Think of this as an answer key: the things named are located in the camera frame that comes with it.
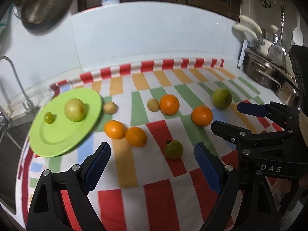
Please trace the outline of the person's right hand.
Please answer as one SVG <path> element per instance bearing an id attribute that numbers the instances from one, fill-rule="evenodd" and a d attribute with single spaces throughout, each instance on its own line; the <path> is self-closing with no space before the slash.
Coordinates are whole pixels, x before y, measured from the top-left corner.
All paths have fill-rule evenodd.
<path id="1" fill-rule="evenodd" d="M 306 187 L 308 185 L 308 178 L 307 176 L 301 178 L 299 180 L 299 187 Z M 278 179 L 277 187 L 279 191 L 283 193 L 289 193 L 291 189 L 292 182 L 286 179 Z"/>

